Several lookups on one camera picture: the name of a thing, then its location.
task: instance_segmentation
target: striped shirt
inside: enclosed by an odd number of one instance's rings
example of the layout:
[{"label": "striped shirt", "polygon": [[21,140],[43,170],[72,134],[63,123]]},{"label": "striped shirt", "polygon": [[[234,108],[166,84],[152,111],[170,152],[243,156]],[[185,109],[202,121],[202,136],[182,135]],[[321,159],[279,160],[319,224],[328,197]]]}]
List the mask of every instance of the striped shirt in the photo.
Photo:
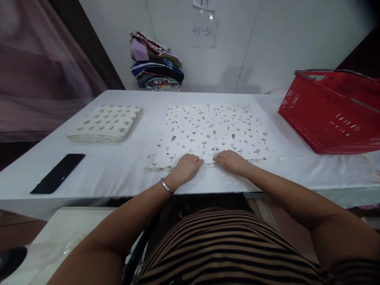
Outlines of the striped shirt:
[{"label": "striped shirt", "polygon": [[349,260],[333,275],[254,214],[209,208],[172,228],[136,284],[371,284],[378,269],[375,261]]}]

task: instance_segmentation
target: shopping basket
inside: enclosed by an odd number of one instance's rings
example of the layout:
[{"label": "shopping basket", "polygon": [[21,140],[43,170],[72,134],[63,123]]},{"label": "shopping basket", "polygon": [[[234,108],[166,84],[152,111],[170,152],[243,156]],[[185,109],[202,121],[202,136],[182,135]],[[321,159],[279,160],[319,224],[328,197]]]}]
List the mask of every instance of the shopping basket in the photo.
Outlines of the shopping basket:
[{"label": "shopping basket", "polygon": [[296,70],[279,113],[318,154],[380,149],[380,83],[349,70]]}]

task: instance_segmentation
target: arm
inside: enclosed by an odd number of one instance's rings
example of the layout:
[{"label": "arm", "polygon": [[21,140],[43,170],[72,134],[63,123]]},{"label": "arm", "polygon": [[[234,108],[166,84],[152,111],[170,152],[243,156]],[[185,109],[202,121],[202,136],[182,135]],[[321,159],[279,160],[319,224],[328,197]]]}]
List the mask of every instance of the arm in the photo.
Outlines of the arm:
[{"label": "arm", "polygon": [[227,171],[247,178],[305,226],[324,267],[332,267],[349,258],[380,260],[380,235],[349,211],[297,183],[249,163],[231,150],[219,153],[215,161]]},{"label": "arm", "polygon": [[[202,164],[198,156],[185,154],[164,181],[175,191]],[[170,196],[157,182],[113,211],[69,254],[48,285],[120,284],[127,252]]]}]

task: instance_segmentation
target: silver bracelet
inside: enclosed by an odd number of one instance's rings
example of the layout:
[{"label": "silver bracelet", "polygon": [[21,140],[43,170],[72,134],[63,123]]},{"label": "silver bracelet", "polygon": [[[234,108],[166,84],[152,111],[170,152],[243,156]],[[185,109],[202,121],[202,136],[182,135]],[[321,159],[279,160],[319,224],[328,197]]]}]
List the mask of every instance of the silver bracelet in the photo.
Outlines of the silver bracelet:
[{"label": "silver bracelet", "polygon": [[171,190],[171,189],[169,188],[169,186],[166,185],[166,183],[164,182],[163,178],[161,178],[160,181],[161,181],[162,185],[165,187],[166,191],[168,191],[170,194],[173,195],[173,194],[174,194],[174,191]]}]

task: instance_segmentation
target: black phone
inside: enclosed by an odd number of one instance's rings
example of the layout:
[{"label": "black phone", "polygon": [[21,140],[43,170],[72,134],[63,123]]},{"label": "black phone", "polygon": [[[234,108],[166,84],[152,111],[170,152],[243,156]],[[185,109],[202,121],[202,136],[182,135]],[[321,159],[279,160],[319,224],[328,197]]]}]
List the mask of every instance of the black phone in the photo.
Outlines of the black phone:
[{"label": "black phone", "polygon": [[84,154],[66,155],[30,193],[51,194],[55,192],[84,157]]}]

